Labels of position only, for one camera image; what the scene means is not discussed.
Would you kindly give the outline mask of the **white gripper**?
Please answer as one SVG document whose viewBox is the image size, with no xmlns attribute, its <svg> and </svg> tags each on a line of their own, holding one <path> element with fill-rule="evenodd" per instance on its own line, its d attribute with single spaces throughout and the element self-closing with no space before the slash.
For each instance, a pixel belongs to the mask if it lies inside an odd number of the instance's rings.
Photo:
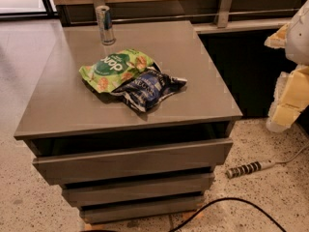
<svg viewBox="0 0 309 232">
<path fill-rule="evenodd" d="M 264 45 L 284 48 L 286 57 L 298 66 L 277 78 L 267 118 L 267 129 L 283 132 L 291 127 L 309 105 L 309 0 L 293 16 L 290 24 L 267 37 Z"/>
</svg>

